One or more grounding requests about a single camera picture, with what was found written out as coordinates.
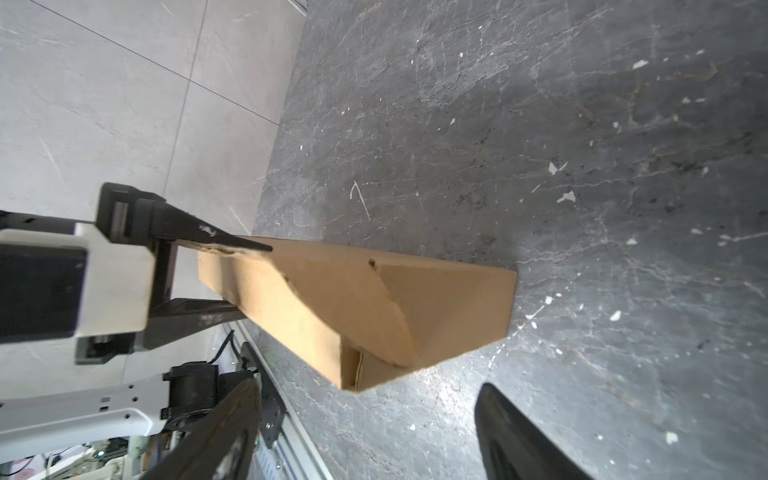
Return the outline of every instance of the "tile grout line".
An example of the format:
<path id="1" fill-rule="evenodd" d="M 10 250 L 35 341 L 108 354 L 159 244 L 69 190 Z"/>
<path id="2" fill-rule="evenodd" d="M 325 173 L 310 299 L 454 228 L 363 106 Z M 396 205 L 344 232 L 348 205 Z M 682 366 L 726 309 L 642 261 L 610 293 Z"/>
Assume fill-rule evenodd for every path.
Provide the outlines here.
<path id="1" fill-rule="evenodd" d="M 40 8 L 43 8 L 43 9 L 45 9 L 45 10 L 48 10 L 50 13 L 52 13 L 52 14 L 54 14 L 54 15 L 58 15 L 59 17 L 62 17 L 64 20 L 66 20 L 66 21 L 68 21 L 68 22 L 72 22 L 72 23 L 74 23 L 75 25 L 77 25 L 77 26 L 78 26 L 78 27 L 80 27 L 80 28 L 84 28 L 84 29 L 88 30 L 90 33 L 92 33 L 92 34 L 94 34 L 94 35 L 98 35 L 99 37 L 102 37 L 104 40 L 106 40 L 106 41 L 108 41 L 108 42 L 110 42 L 110 43 L 112 43 L 112 44 L 115 44 L 115 45 L 117 45 L 117 46 L 118 46 L 118 47 L 120 47 L 120 48 L 124 48 L 125 50 L 128 50 L 130 53 L 132 53 L 132 54 L 134 54 L 134 55 L 138 55 L 139 57 L 142 57 L 144 60 L 146 60 L 146 61 L 149 61 L 150 63 L 154 63 L 155 65 L 157 65 L 157 66 L 158 66 L 158 67 L 160 67 L 160 68 L 163 68 L 164 70 L 168 70 L 170 73 L 172 73 L 172 74 L 174 74 L 174 75 L 176 75 L 176 76 L 178 76 L 178 77 L 182 77 L 184 80 L 187 80 L 187 81 L 189 81 L 190 83 L 193 83 L 193 84 L 197 85 L 197 86 L 198 86 L 198 87 L 200 87 L 200 88 L 203 88 L 203 89 L 205 89 L 205 90 L 208 90 L 210 93 L 212 93 L 212 94 L 216 95 L 217 97 L 222 97 L 224 100 L 226 100 L 226 101 L 228 101 L 228 102 L 230 102 L 230 103 L 232 103 L 232 104 L 235 104 L 235 105 L 237 105 L 238 107 L 240 107 L 240 108 L 244 109 L 245 111 L 249 111 L 250 113 L 252 113 L 252 114 L 256 115 L 256 116 L 257 116 L 257 117 L 259 117 L 259 118 L 262 118 L 262 119 L 264 119 L 264 120 L 266 120 L 266 121 L 270 122 L 271 124 L 275 124 L 275 125 L 277 125 L 277 126 L 280 126 L 280 124 L 278 124 L 277 122 L 275 122 L 275 121 L 273 121 L 273 120 L 270 120 L 269 118 L 267 118 L 267 117 L 263 116 L 262 114 L 258 114 L 258 113 L 256 113 L 255 111 L 251 110 L 250 108 L 248 108 L 248 107 L 245 107 L 245 106 L 243 106 L 243 105 L 241 105 L 241 104 L 237 103 L 237 102 L 236 102 L 236 101 L 234 101 L 234 100 L 230 100 L 229 98 L 227 98 L 227 97 L 223 96 L 222 94 L 220 94 L 220 93 L 217 93 L 217 92 L 215 92 L 215 91 L 211 90 L 210 88 L 208 88 L 208 87 L 206 87 L 206 86 L 204 86 L 204 85 L 201 85 L 201 84 L 197 83 L 196 81 L 192 80 L 191 78 L 187 78 L 187 77 L 183 76 L 182 74 L 180 74 L 180 73 L 177 73 L 176 71 L 173 71 L 173 70 L 171 70 L 170 68 L 166 67 L 165 65 L 161 65 L 161 64 L 157 63 L 155 60 L 152 60 L 152 59 L 150 59 L 150 58 L 147 58 L 147 57 L 143 56 L 142 54 L 140 54 L 140 53 L 138 53 L 138 52 L 136 52 L 136 51 L 133 51 L 133 50 L 131 50 L 130 48 L 126 47 L 125 45 L 121 45 L 121 44 L 117 43 L 115 40 L 112 40 L 111 38 L 109 38 L 109 37 L 106 37 L 106 36 L 104 36 L 104 35 L 100 34 L 100 33 L 99 33 L 99 32 L 97 32 L 97 31 L 91 30 L 90 28 L 86 27 L 85 25 L 83 25 L 83 24 L 80 24 L 80 23 L 77 23 L 75 20 L 72 20 L 71 18 L 67 18 L 67 17 L 63 16 L 61 13 L 59 13 L 59 12 L 57 12 L 57 11 L 55 11 L 55 10 L 51 10 L 49 7 L 46 7 L 45 5 L 41 5 L 41 4 L 37 3 L 35 0 L 29 0 L 29 1 L 30 1 L 30 2 L 32 2 L 32 3 L 34 3 L 35 5 L 37 5 L 37 6 L 38 6 L 38 7 L 40 7 Z M 200 42 L 200 36 L 199 36 L 199 35 L 197 36 L 197 41 L 198 41 L 198 44 L 199 44 L 199 42 Z M 195 47 L 195 57 L 197 57 L 197 46 Z M 195 61 L 195 58 L 192 58 L 192 66 L 194 66 L 194 61 Z"/>
<path id="2" fill-rule="evenodd" d="M 205 26 L 205 16 L 208 14 L 208 2 L 205 0 L 205 7 L 203 9 L 203 19 L 200 21 L 200 30 L 197 32 L 197 42 L 194 44 L 194 54 L 192 55 L 192 65 L 190 66 L 190 78 L 192 78 L 192 72 L 194 71 L 194 62 L 197 60 L 197 49 L 200 48 L 200 37 L 203 36 L 203 27 Z M 165 190 L 168 189 L 168 181 L 170 180 L 170 169 L 174 166 L 174 157 L 176 157 L 176 146 L 179 144 L 179 133 L 181 132 L 181 122 L 184 120 L 184 109 L 187 107 L 187 98 L 190 96 L 190 85 L 192 80 L 187 79 L 187 91 L 184 92 L 184 102 L 181 103 L 181 113 L 179 114 L 179 124 L 176 126 L 176 137 L 174 137 L 174 147 L 170 150 L 170 161 L 168 162 L 168 172 L 165 174 L 165 183 L 163 183 L 163 193 L 165 197 Z"/>

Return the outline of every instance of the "wire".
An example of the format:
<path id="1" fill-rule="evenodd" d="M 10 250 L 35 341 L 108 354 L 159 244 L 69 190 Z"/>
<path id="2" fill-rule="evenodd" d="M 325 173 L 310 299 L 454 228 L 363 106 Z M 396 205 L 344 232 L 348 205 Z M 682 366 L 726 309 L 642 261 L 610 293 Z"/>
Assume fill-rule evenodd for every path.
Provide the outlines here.
<path id="1" fill-rule="evenodd" d="M 232 351 L 235 352 L 235 356 L 237 358 L 240 358 L 240 353 L 237 351 L 237 348 L 235 347 L 235 341 L 232 339 L 234 334 L 235 334 L 235 331 L 230 330 L 230 332 L 227 334 L 227 338 L 225 338 L 224 341 L 221 343 L 221 346 L 219 347 L 219 351 L 216 352 L 216 356 L 212 358 L 212 360 L 209 361 L 208 363 L 216 362 L 221 356 L 221 354 L 223 353 L 224 349 L 227 348 L 228 343 L 232 347 Z"/>
<path id="2" fill-rule="evenodd" d="M 32 463 L 32 460 L 35 459 L 35 457 L 36 457 L 36 455 L 33 455 L 31 457 L 27 457 L 27 458 L 29 458 L 29 460 L 19 470 L 16 470 L 15 472 L 11 472 L 11 473 L 0 473 L 0 477 L 12 477 L 13 475 L 16 475 L 21 470 L 24 470 L 25 468 L 27 468 L 29 466 L 29 464 Z"/>

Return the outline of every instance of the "box flap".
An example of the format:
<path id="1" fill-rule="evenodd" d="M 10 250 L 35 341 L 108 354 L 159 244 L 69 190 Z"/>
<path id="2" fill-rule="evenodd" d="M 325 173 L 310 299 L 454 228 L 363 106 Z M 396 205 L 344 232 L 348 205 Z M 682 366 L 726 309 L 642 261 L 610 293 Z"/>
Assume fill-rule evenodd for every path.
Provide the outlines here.
<path id="1" fill-rule="evenodd" d="M 196 246 L 200 279 L 342 389 L 371 386 L 507 334 L 517 274 L 486 266 L 254 237 Z"/>

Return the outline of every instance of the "gray marble floor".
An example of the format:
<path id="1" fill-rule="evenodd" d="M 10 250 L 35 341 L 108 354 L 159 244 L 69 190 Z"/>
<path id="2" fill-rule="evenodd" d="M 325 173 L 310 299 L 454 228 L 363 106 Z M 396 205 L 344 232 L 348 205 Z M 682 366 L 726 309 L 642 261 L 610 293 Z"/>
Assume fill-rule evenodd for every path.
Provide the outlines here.
<path id="1" fill-rule="evenodd" d="M 3 0 L 0 209 L 93 220 L 111 181 L 250 232 L 303 23 L 286 0 Z M 190 250 L 174 295 L 215 295 Z M 2 396 L 141 378 L 207 358 L 214 335 L 104 366 L 75 366 L 68 340 L 0 346 L 18 365 Z"/>
<path id="2" fill-rule="evenodd" d="M 254 232 L 520 274 L 506 340 L 360 395 L 261 336 L 334 475 L 483 478 L 490 381 L 595 478 L 764 476 L 767 15 L 312 2 Z"/>

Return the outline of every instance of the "light gray floor tile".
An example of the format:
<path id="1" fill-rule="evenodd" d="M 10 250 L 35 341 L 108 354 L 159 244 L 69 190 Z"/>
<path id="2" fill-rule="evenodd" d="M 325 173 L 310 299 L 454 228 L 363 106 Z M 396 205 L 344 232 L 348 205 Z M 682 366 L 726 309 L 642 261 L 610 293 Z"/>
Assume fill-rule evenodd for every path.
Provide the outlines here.
<path id="1" fill-rule="evenodd" d="M 275 124 L 190 85 L 165 197 L 229 233 L 250 234 L 276 135 Z"/>
<path id="2" fill-rule="evenodd" d="M 0 2 L 0 208 L 90 220 L 161 192 L 187 80 L 26 0 Z"/>
<path id="3" fill-rule="evenodd" d="M 206 0 L 35 0 L 189 78 Z"/>
<path id="4" fill-rule="evenodd" d="M 279 122 L 303 25 L 285 0 L 210 0 L 192 80 Z"/>
<path id="5" fill-rule="evenodd" d="M 172 298 L 221 300 L 221 295 L 205 286 L 197 278 L 197 250 L 178 248 L 174 285 L 170 295 Z"/>

